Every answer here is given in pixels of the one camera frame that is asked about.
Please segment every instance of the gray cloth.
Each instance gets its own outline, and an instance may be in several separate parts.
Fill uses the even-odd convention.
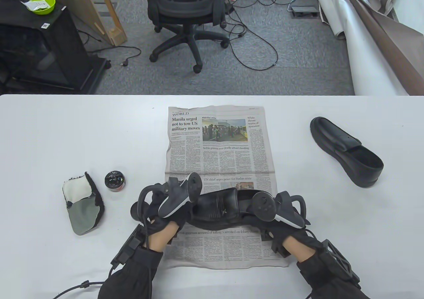
[[[104,205],[88,173],[66,181],[62,191],[74,233],[82,235],[95,228],[104,213]]]

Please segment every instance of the black office chair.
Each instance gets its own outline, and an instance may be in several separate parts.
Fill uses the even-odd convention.
[[[176,34],[153,50],[151,62],[156,62],[159,54],[167,49],[187,43],[196,60],[193,71],[198,74],[203,63],[196,45],[197,40],[217,40],[221,41],[224,49],[228,47],[228,35],[198,30],[199,25],[206,23],[220,25],[221,28],[227,26],[224,0],[147,0],[147,3],[147,15],[155,25],[155,32],[159,33],[164,27]]]

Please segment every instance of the black sleeve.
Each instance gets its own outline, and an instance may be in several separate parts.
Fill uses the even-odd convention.
[[[312,286],[312,299],[369,299],[359,288],[350,282],[341,280],[332,275],[324,263],[319,259],[318,254],[313,255],[308,260],[298,263],[303,276],[316,277],[319,280],[325,276],[325,280],[319,280],[320,286]]]
[[[157,269],[148,269],[132,258],[121,270],[113,273],[100,288],[98,299],[150,299],[152,280]]]

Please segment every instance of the gloved hand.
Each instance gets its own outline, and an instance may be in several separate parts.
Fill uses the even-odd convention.
[[[287,239],[287,237],[292,236],[300,243],[314,248],[320,249],[322,248],[322,243],[316,240],[313,237],[310,237],[306,233],[306,226],[303,228],[294,228],[293,226],[287,225],[283,222],[278,222],[273,220],[271,222],[264,222],[258,219],[256,216],[245,216],[243,218],[243,223],[245,225],[250,225],[258,228],[261,231],[262,235],[269,235],[273,239],[272,249],[274,252],[279,252],[283,257],[287,257],[290,253],[283,247],[283,242]]]
[[[264,222],[253,215],[246,215],[243,218],[243,223],[258,228],[261,233],[269,234],[279,244],[282,244],[287,237],[294,234],[306,234],[304,227],[298,229],[276,220]]]
[[[177,225],[180,227],[179,231],[183,228],[184,224],[187,220],[191,218],[191,209],[192,205],[190,203],[187,203],[180,207],[174,214],[171,216],[162,219],[158,216],[158,210],[159,206],[162,204],[162,202],[166,199],[165,193],[161,191],[153,191],[152,192],[152,202],[150,203],[149,207],[146,211],[146,217],[150,219],[150,221],[154,222],[162,222],[168,224],[169,222],[176,222]]]

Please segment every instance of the wooden frame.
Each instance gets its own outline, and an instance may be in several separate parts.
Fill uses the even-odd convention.
[[[90,28],[96,31],[103,39],[112,45],[118,46],[126,42],[127,36],[122,28],[121,22],[115,12],[113,4],[110,0],[104,0],[105,5],[109,10],[109,14],[115,24],[115,27],[107,30],[100,14],[97,11],[93,0],[57,0],[66,5],[68,9],[78,18],[84,21]]]

